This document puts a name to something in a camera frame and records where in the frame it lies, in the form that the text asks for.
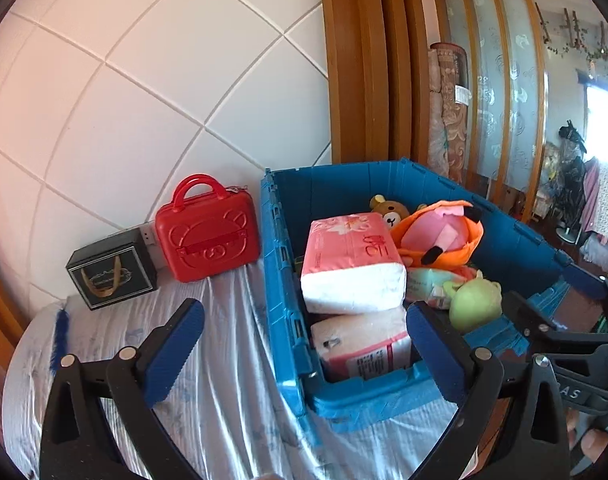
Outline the green one-eyed monster plush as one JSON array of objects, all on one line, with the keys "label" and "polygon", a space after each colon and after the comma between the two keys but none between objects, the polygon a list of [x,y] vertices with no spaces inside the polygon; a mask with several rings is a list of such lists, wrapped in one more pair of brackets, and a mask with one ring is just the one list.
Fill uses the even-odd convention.
[{"label": "green one-eyed monster plush", "polygon": [[481,271],[466,282],[445,282],[443,288],[450,299],[449,322],[458,332],[470,333],[502,315],[502,286]]}]

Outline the rolled patterned fabric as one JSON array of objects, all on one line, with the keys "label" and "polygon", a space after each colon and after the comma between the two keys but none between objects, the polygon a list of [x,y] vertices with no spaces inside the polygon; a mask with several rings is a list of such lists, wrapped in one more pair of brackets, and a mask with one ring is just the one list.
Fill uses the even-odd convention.
[{"label": "rolled patterned fabric", "polygon": [[429,55],[429,167],[442,177],[464,183],[468,139],[468,58],[450,42],[432,44]]}]

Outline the brown bear plush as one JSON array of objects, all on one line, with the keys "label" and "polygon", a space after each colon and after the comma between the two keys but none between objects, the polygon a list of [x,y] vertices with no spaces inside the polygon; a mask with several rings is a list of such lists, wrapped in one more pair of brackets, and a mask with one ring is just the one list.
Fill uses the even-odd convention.
[{"label": "brown bear plush", "polygon": [[395,200],[387,200],[383,195],[375,195],[369,203],[372,212],[380,214],[389,230],[410,216],[409,210]]}]

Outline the white pink tissue pack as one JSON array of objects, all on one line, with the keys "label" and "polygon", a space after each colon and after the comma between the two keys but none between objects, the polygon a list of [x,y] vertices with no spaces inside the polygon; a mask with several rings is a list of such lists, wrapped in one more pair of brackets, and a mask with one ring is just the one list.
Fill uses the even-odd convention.
[{"label": "white pink tissue pack", "polygon": [[337,315],[310,328],[325,378],[365,380],[411,363],[412,342],[403,307],[381,312]]}]

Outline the light blue bed sheet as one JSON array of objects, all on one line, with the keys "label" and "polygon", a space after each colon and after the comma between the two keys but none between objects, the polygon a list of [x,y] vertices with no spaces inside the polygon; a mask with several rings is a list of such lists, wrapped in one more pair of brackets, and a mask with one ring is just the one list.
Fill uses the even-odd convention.
[{"label": "light blue bed sheet", "polygon": [[277,390],[266,328],[264,276],[253,263],[200,282],[161,275],[158,290],[93,311],[83,300],[45,304],[12,357],[2,398],[7,453],[29,477],[52,383],[54,322],[69,315],[69,349],[82,361],[110,359],[138,346],[186,298],[205,307],[205,326],[166,400],[155,413],[205,479],[406,479],[428,455],[456,408],[436,400],[363,430],[338,434],[322,419],[313,446]]}]

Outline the white wall socket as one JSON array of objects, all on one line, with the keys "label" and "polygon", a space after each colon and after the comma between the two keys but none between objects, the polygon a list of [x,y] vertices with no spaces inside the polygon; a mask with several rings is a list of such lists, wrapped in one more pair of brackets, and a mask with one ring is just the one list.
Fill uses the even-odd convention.
[{"label": "white wall socket", "polygon": [[152,222],[144,223],[139,226],[144,244],[154,246],[156,244],[155,228]]}]

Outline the red mini suitcase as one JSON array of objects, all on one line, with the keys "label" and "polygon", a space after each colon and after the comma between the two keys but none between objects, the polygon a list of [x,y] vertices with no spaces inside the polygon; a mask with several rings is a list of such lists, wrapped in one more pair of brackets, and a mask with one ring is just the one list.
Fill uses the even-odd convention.
[{"label": "red mini suitcase", "polygon": [[255,207],[244,188],[221,185],[208,174],[180,182],[155,214],[155,233],[170,272],[189,283],[258,259]]}]

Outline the blue feather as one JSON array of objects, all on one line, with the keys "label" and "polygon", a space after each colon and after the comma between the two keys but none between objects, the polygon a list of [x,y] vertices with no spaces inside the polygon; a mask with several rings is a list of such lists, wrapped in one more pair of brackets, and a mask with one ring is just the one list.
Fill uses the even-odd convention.
[{"label": "blue feather", "polygon": [[54,333],[52,334],[52,348],[49,369],[51,374],[57,374],[61,359],[68,354],[68,333],[70,326],[69,313],[60,309],[54,322]]}]

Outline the wooden frame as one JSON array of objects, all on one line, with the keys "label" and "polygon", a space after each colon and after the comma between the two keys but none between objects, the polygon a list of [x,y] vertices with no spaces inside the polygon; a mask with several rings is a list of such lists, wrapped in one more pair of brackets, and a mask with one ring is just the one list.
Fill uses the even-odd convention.
[{"label": "wooden frame", "polygon": [[472,95],[462,185],[531,219],[547,104],[535,0],[322,0],[322,16],[334,162],[429,167],[428,52],[458,44]]}]

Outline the pink pig plush orange dress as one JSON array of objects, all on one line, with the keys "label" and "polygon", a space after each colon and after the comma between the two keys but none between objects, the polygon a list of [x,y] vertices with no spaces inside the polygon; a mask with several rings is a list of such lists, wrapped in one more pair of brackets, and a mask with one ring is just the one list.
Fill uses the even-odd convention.
[{"label": "pink pig plush orange dress", "polygon": [[465,200],[420,208],[391,230],[405,266],[447,271],[466,266],[483,235],[482,209]]}]

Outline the blue plastic storage crate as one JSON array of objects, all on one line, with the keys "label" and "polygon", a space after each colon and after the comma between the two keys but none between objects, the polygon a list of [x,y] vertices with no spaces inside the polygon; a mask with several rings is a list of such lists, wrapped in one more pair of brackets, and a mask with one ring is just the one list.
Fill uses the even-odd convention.
[{"label": "blue plastic storage crate", "polygon": [[[337,432],[355,431],[404,414],[438,398],[426,364],[396,370],[384,353],[378,376],[332,380],[322,367],[310,329],[317,313],[381,313],[402,301],[405,272],[382,256],[365,217],[370,198],[382,194],[408,207],[466,200],[479,208],[484,234],[473,264],[504,292],[517,292],[542,315],[557,311],[570,289],[592,298],[600,281],[524,223],[446,177],[407,159],[269,171],[261,187],[264,283],[269,344],[277,388],[295,420],[313,432],[316,418]],[[363,266],[300,270],[311,254],[310,227],[329,220],[333,234],[362,242]]]}]

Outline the black gift box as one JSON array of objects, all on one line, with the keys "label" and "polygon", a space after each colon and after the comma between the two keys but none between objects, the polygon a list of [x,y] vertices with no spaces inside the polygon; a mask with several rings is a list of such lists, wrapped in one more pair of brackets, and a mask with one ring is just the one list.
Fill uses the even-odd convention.
[{"label": "black gift box", "polygon": [[158,272],[138,228],[77,249],[65,269],[91,311],[158,289]]}]

